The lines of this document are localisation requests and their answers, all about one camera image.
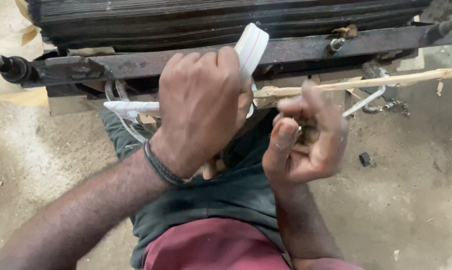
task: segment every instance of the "braided bracelet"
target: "braided bracelet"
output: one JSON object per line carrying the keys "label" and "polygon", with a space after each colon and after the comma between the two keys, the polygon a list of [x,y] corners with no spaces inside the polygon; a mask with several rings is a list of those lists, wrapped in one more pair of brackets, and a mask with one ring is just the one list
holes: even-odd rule
{"label": "braided bracelet", "polygon": [[156,174],[159,175],[159,177],[161,177],[163,181],[166,181],[173,186],[184,185],[191,181],[192,178],[182,179],[181,177],[175,175],[169,169],[167,169],[163,165],[163,163],[161,163],[157,159],[157,157],[152,153],[149,139],[147,139],[146,142],[144,143],[142,150],[144,152],[144,157],[149,161],[151,167],[154,168]]}

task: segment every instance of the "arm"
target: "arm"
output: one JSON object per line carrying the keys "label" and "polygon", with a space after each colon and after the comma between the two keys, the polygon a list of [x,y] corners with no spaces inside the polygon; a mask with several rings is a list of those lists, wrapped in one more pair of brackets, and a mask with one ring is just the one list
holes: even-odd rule
{"label": "arm", "polygon": [[71,269],[116,224],[170,189],[142,151],[69,191],[14,232],[0,269]]}
{"label": "arm", "polygon": [[[281,102],[263,167],[276,198],[279,230],[292,263],[305,270],[316,259],[340,259],[307,182],[337,173],[346,145],[347,128],[341,114],[320,93],[303,87],[301,99]],[[314,119],[319,139],[307,148],[293,148],[298,136],[294,119]]]}
{"label": "arm", "polygon": [[[172,173],[190,178],[233,138],[252,102],[241,89],[239,59],[218,53],[176,54],[160,78],[163,125],[151,151]],[[0,252],[0,270],[73,269],[116,224],[174,187],[156,174],[143,151],[85,181],[40,210]]]}

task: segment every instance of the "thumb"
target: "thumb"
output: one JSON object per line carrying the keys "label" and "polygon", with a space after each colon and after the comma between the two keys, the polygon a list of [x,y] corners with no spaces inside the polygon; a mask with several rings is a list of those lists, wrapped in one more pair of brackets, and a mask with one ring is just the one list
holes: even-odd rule
{"label": "thumb", "polygon": [[292,118],[283,118],[274,126],[269,148],[262,160],[264,172],[269,178],[287,174],[289,154],[296,143],[298,130],[299,125]]}

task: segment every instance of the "hand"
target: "hand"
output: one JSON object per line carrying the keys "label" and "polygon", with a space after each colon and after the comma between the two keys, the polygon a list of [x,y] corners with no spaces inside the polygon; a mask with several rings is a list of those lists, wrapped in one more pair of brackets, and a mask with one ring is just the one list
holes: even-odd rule
{"label": "hand", "polygon": [[[302,97],[283,100],[278,109],[281,114],[275,119],[262,160],[271,186],[291,186],[335,175],[346,147],[348,126],[338,108],[306,82]],[[294,148],[299,130],[294,118],[317,123],[319,139],[308,151]]]}
{"label": "hand", "polygon": [[189,178],[241,128],[252,102],[251,83],[241,87],[231,47],[202,57],[178,53],[161,74],[159,101],[162,126],[151,150],[172,173]]}

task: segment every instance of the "lap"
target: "lap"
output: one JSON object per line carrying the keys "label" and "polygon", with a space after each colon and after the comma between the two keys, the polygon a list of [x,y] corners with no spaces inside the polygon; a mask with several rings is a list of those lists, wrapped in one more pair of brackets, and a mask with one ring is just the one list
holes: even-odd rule
{"label": "lap", "polygon": [[[108,112],[100,116],[117,156],[122,158],[134,151],[125,146],[138,141],[122,127],[119,118]],[[130,261],[132,267],[142,267],[146,246],[169,228],[207,218],[229,218],[251,224],[284,249],[274,194],[261,164],[274,116],[275,112],[268,114],[256,127],[229,144],[224,161],[231,169],[210,180],[195,177],[189,185],[165,193],[131,216],[133,235],[139,238]]]}

